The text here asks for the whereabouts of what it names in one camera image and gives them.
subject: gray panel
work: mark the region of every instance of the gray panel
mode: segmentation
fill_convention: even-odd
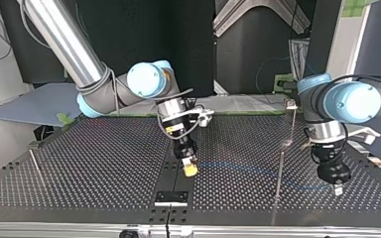
[[[79,121],[37,153],[40,172],[33,160],[7,168],[4,219],[148,223],[168,146],[154,118]]]
[[[73,83],[46,84],[0,106],[0,119],[62,127],[59,113],[72,119],[81,114],[77,95]]]
[[[349,149],[353,179],[334,197],[317,177],[299,117],[286,152],[281,199],[275,204],[280,146],[289,136],[287,116],[215,117],[199,130],[199,174],[194,179],[188,225],[326,225],[381,227],[381,170]],[[191,189],[184,178],[176,190]]]

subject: small component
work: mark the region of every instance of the small component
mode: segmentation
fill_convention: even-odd
[[[187,191],[158,191],[155,206],[188,206]]]
[[[340,184],[332,184],[330,186],[332,188],[332,191],[333,191],[333,194],[335,196],[339,196],[339,195],[342,195],[344,193],[344,185],[342,183]]]
[[[184,158],[182,159],[182,163],[184,163],[184,172],[186,177],[194,177],[197,174],[196,158]]]
[[[294,99],[285,99],[284,106],[286,107],[286,110],[296,110],[298,108]]]

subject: green object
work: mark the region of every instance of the green object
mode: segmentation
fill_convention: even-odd
[[[345,0],[342,17],[361,17],[368,3],[366,0]]]
[[[292,73],[277,74],[277,75],[275,75],[275,81],[274,81],[274,91],[275,92],[287,92],[287,93],[292,92],[291,89],[284,89],[283,87],[279,86],[278,81],[288,81],[288,82],[294,81]]]
[[[72,118],[68,117],[64,113],[58,113],[57,116],[58,116],[58,119],[60,120],[60,122],[62,122],[64,125],[69,125],[74,121]]]

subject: metal post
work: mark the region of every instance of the metal post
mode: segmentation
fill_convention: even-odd
[[[100,80],[105,66],[62,0],[18,0],[79,87]]]
[[[275,198],[277,200],[280,198],[281,177],[283,176],[283,166],[284,166],[284,152],[281,152],[281,154],[280,154],[280,165],[278,166],[277,188],[275,190]]]

